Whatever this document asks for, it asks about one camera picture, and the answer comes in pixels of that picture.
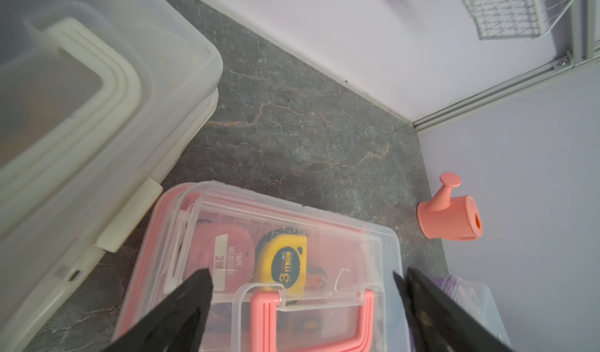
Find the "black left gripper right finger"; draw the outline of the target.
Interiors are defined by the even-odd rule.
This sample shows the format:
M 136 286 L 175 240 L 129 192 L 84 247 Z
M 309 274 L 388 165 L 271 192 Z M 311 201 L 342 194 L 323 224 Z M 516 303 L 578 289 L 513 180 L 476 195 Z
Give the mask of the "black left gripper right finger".
M 511 352 L 420 270 L 393 277 L 416 351 Z

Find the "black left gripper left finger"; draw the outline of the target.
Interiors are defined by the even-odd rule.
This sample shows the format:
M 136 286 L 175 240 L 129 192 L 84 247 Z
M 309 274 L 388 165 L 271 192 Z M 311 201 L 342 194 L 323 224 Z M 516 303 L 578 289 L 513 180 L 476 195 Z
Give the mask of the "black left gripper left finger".
M 209 269 L 197 270 L 106 350 L 199 351 L 212 296 Z

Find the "purple clear-lid toolbox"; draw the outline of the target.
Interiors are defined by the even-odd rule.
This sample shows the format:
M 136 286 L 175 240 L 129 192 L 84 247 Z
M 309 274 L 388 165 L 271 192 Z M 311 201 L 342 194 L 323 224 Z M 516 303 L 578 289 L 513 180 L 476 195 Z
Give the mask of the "purple clear-lid toolbox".
M 433 277 L 431 281 L 498 340 L 512 347 L 492 291 L 487 285 L 464 280 L 457 275 Z

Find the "pink toolbox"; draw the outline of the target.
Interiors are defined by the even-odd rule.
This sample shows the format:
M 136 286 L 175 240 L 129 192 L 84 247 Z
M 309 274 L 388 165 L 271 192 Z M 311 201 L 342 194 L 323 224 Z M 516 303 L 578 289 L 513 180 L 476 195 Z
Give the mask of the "pink toolbox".
M 390 228 L 215 181 L 156 202 L 115 337 L 200 269 L 213 283 L 203 351 L 409 350 Z

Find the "white toolbox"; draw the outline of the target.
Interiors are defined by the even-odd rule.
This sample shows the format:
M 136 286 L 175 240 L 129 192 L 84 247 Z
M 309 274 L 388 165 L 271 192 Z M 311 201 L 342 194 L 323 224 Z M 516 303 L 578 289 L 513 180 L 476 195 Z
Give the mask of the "white toolbox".
M 166 0 L 1 0 L 1 349 L 116 252 L 217 108 L 217 48 Z

